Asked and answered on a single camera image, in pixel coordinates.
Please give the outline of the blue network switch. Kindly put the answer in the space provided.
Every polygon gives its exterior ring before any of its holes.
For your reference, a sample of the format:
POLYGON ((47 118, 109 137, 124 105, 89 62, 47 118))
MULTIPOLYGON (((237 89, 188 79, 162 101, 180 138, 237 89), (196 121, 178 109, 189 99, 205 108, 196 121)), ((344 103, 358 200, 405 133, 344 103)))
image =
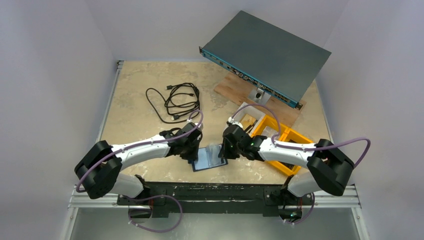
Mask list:
POLYGON ((199 52, 298 110, 306 90, 332 54, 243 10, 199 52))

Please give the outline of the gold cards stack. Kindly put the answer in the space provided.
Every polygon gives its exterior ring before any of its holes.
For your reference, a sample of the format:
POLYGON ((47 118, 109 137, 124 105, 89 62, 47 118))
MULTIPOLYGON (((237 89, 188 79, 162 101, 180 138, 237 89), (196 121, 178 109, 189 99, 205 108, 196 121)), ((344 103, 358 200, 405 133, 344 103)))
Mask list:
POLYGON ((249 115, 249 114, 245 114, 243 116, 243 118, 240 120, 240 123, 242 125, 242 129, 245 132, 249 132, 254 127, 256 122, 257 122, 257 119, 254 118, 253 116, 249 115))

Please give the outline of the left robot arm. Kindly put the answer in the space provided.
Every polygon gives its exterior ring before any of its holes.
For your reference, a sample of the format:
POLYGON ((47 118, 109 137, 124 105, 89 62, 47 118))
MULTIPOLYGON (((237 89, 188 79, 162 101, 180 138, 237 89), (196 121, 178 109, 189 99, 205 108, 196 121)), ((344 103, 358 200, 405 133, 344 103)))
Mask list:
POLYGON ((148 160, 170 156, 196 160, 203 136, 202 128, 201 123, 188 122, 182 128, 164 130, 132 143, 111 145, 105 140, 98 141, 74 168, 78 177, 75 190, 87 193, 90 199, 98 199, 106 194, 139 198, 148 190, 144 180, 122 171, 148 160))

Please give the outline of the wooden board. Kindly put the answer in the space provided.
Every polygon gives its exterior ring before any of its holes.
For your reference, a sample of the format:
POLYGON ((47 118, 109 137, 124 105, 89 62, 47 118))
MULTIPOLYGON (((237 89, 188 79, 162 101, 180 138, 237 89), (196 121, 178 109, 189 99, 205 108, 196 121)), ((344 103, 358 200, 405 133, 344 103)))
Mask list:
MULTIPOLYGON (((223 80, 218 83, 214 91, 240 106, 242 103, 253 104, 257 87, 242 80, 233 73, 228 73, 223 80)), ((292 127, 302 112, 302 108, 306 104, 305 101, 300 101, 300 108, 292 108, 283 101, 264 93, 259 100, 259 103, 271 109, 278 120, 288 126, 292 127)))

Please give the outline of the white plastic bin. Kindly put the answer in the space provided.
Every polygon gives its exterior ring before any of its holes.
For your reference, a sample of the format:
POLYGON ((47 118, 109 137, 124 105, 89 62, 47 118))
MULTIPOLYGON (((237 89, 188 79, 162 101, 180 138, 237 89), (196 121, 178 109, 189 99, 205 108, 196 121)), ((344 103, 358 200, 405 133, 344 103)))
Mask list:
POLYGON ((253 131, 256 129, 256 127, 261 122, 261 120, 265 117, 266 114, 262 112, 261 110, 255 108, 255 106, 251 106, 248 103, 243 102, 240 105, 239 109, 237 110, 237 113, 235 114, 235 116, 232 117, 232 119, 234 120, 235 123, 240 123, 241 119, 246 114, 251 115, 252 117, 257 119, 257 122, 254 125, 254 127, 249 132, 247 132, 248 134, 251 134, 253 133, 253 131))

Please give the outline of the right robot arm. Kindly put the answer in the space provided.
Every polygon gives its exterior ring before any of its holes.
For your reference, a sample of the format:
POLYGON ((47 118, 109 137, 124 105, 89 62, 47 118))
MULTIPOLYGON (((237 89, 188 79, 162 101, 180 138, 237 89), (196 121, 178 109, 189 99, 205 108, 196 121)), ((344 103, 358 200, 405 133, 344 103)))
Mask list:
POLYGON ((251 161, 282 162, 308 171, 293 176, 283 189, 296 197, 324 191, 342 196, 354 170, 354 163, 330 141, 292 143, 270 137, 250 137, 240 126, 231 124, 222 133, 220 156, 235 160, 241 156, 251 161))

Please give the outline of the yellow plastic bin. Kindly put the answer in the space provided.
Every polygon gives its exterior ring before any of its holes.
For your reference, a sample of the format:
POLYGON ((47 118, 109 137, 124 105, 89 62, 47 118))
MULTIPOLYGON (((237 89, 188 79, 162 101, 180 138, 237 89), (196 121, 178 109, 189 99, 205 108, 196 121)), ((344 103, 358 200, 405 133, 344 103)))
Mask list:
MULTIPOLYGON (((292 128, 280 124, 281 128, 281 135, 277 139, 281 142, 289 142, 289 143, 296 143, 296 144, 310 144, 313 143, 312 140, 308 139, 307 137, 301 135, 297 131, 293 130, 292 128)), ((250 133, 251 137, 254 137, 256 135, 262 135, 262 132, 264 129, 274 129, 276 131, 279 131, 279 127, 277 126, 277 121, 271 117, 270 115, 265 115, 264 118, 260 121, 256 129, 253 131, 253 133, 250 133)), ((301 169, 300 166, 284 163, 280 161, 268 161, 268 164, 285 174, 286 176, 292 176, 296 175, 298 171, 301 169)))

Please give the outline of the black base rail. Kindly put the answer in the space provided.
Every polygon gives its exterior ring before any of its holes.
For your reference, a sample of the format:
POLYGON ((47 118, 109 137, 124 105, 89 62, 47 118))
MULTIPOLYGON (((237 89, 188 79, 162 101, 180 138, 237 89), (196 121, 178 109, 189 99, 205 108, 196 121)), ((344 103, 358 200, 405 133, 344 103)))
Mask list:
POLYGON ((171 213, 260 214, 264 217, 299 219, 312 195, 296 197, 279 184, 147 182, 147 192, 135 200, 120 194, 119 206, 146 206, 153 218, 171 213))

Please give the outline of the metal stand bracket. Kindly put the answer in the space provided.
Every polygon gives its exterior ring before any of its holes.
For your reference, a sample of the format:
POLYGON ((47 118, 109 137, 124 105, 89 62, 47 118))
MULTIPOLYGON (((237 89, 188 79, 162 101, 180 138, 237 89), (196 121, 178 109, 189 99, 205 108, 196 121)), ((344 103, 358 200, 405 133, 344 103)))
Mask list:
POLYGON ((247 98, 257 104, 266 105, 271 95, 260 88, 256 88, 249 93, 247 98))

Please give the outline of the white cards in yellow bin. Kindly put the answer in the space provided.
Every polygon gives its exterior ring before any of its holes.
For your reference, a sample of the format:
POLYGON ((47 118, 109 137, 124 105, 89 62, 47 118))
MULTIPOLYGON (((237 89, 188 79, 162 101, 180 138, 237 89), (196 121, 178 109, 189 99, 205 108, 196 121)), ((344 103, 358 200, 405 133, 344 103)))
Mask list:
POLYGON ((262 133, 263 136, 266 136, 268 138, 273 138, 274 136, 278 136, 279 132, 273 128, 265 128, 262 133))

